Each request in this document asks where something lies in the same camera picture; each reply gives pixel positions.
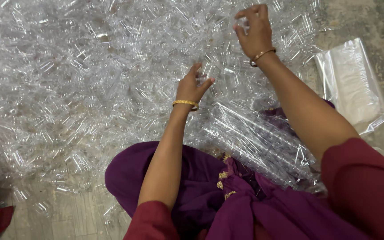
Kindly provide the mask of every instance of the woman's right hand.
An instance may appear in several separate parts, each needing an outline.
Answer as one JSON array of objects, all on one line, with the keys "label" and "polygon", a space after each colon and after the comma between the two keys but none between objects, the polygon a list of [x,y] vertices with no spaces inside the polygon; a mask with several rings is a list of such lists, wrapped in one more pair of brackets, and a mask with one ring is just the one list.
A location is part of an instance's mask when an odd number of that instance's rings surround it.
[{"label": "woman's right hand", "polygon": [[235,24],[239,43],[247,57],[253,59],[261,52],[273,49],[272,30],[268,18],[268,6],[266,4],[253,5],[250,8],[239,11],[235,19],[246,17],[250,29],[247,34],[244,29]]}]

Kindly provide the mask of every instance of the forearm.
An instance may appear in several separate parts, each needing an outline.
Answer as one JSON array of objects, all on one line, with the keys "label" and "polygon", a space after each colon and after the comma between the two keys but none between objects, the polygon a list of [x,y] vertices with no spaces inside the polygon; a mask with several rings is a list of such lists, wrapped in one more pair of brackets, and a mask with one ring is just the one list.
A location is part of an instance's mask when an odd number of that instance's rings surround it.
[{"label": "forearm", "polygon": [[257,60],[291,127],[317,159],[333,145],[359,138],[353,126],[297,78],[273,52]]},{"label": "forearm", "polygon": [[176,104],[143,180],[138,205],[163,202],[171,210],[177,199],[182,168],[182,145],[191,106]]}]

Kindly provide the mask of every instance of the knee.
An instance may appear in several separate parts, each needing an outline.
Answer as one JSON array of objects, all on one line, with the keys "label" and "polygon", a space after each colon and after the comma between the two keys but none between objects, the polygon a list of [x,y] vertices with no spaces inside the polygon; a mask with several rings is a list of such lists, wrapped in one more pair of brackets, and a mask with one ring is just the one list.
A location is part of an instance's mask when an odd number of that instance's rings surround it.
[{"label": "knee", "polygon": [[104,173],[108,191],[119,194],[137,185],[140,188],[157,146],[158,142],[139,143],[116,155]]}]

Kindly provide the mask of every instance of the transparent plastic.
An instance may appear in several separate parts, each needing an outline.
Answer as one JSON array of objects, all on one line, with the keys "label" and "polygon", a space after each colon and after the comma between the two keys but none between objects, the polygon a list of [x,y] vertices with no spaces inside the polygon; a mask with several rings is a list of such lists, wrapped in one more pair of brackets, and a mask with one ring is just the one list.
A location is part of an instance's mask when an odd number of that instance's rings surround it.
[{"label": "transparent plastic", "polygon": [[[300,69],[317,51],[319,1],[259,3],[268,4],[278,56]],[[34,198],[26,180],[58,193],[87,191],[121,150],[160,139],[177,83],[198,61],[216,83],[190,114],[184,143],[214,151],[200,130],[216,97],[256,111],[277,105],[232,29],[234,14],[253,4],[0,1],[0,187],[50,216],[52,203]]]},{"label": "transparent plastic", "polygon": [[298,189],[297,179],[313,179],[312,154],[291,133],[249,109],[220,100],[204,126],[210,142],[281,186]]},{"label": "transparent plastic", "polygon": [[360,38],[316,54],[323,98],[352,125],[368,123],[384,113],[384,95]]}]

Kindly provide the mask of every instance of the hand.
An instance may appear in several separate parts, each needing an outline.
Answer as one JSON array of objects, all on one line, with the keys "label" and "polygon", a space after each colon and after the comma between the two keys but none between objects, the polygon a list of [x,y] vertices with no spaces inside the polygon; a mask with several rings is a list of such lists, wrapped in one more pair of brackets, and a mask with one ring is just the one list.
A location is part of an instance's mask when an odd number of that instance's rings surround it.
[{"label": "hand", "polygon": [[250,29],[247,35],[242,27],[235,24],[233,29],[236,31],[239,43],[245,55],[254,58],[259,53],[273,49],[272,30],[268,19],[268,6],[266,4],[254,5],[250,8],[239,11],[235,19],[246,17]]},{"label": "hand", "polygon": [[179,86],[177,87],[176,100],[188,100],[198,103],[205,91],[214,83],[214,78],[209,78],[202,83],[201,86],[197,86],[196,77],[198,75],[198,69],[201,67],[201,63],[195,63],[192,65],[190,71],[184,79],[180,80]]}]

